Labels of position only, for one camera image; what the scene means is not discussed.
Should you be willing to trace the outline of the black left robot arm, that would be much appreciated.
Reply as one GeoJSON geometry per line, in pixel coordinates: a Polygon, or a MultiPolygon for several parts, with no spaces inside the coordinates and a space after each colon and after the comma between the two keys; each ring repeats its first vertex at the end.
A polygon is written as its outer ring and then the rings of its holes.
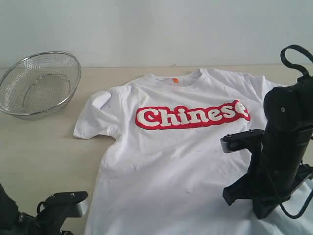
{"type": "Polygon", "coordinates": [[[71,235],[61,230],[67,209],[65,206],[40,202],[37,216],[20,212],[16,202],[0,187],[0,233],[2,235],[71,235]]]}

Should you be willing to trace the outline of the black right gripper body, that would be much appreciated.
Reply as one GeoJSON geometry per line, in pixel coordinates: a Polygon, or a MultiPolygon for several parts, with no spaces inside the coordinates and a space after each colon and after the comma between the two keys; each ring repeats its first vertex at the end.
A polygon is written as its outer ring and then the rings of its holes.
{"type": "Polygon", "coordinates": [[[276,200],[279,207],[289,218],[302,216],[313,194],[310,193],[300,211],[292,215],[284,208],[283,203],[290,200],[291,195],[305,180],[313,178],[313,167],[303,164],[302,160],[251,159],[246,174],[239,180],[247,180],[251,185],[252,199],[276,200]]]}

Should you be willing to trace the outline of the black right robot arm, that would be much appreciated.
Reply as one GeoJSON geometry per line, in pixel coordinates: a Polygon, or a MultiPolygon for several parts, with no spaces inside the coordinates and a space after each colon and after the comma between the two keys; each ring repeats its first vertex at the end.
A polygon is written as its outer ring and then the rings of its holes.
{"type": "Polygon", "coordinates": [[[265,129],[253,129],[221,138],[225,153],[247,149],[251,153],[246,174],[223,189],[231,205],[251,200],[253,212],[266,218],[276,207],[313,177],[313,168],[302,159],[313,138],[313,78],[275,87],[264,98],[265,129]]]}

